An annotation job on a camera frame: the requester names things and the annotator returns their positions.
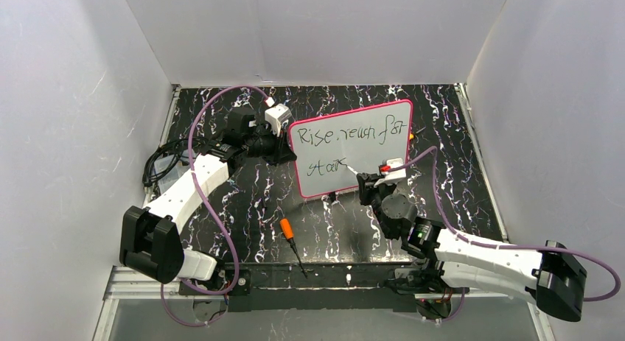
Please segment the pink framed whiteboard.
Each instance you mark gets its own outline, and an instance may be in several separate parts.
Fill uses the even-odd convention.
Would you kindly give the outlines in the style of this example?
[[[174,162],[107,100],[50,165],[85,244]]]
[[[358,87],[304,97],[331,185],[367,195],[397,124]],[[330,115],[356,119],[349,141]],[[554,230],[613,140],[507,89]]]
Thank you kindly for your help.
[[[408,99],[294,122],[288,138],[303,198],[357,187],[357,172],[408,157],[413,103]]]

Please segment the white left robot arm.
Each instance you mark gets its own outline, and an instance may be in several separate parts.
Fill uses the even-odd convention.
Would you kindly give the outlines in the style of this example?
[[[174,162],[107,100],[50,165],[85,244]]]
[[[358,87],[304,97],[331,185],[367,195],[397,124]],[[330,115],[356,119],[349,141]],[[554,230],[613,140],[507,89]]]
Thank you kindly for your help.
[[[290,109],[278,104],[262,119],[248,108],[235,108],[226,127],[193,150],[194,166],[145,207],[131,206],[122,219],[120,263],[158,282],[176,278],[208,281],[219,261],[207,253],[183,248],[180,233],[208,196],[225,183],[247,158],[267,164],[296,159],[287,140]]]

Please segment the white black whiteboard marker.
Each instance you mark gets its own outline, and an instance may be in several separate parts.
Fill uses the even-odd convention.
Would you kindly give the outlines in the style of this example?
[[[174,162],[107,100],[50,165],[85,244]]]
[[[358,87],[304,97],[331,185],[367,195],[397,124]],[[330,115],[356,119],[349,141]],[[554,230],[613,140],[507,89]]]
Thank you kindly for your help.
[[[346,168],[347,168],[350,172],[352,172],[354,175],[358,175],[358,172],[357,172],[354,168],[352,168],[351,166],[346,165]]]

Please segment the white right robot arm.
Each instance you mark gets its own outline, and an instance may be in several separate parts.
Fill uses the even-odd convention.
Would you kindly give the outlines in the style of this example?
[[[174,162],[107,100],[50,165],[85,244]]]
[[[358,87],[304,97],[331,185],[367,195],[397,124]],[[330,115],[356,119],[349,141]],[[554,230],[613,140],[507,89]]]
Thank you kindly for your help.
[[[384,175],[356,175],[359,200],[369,205],[387,239],[400,241],[425,265],[415,279],[449,289],[482,289],[520,298],[560,320],[582,318],[587,271],[565,247],[548,241],[522,250],[516,245],[453,233],[418,215]]]

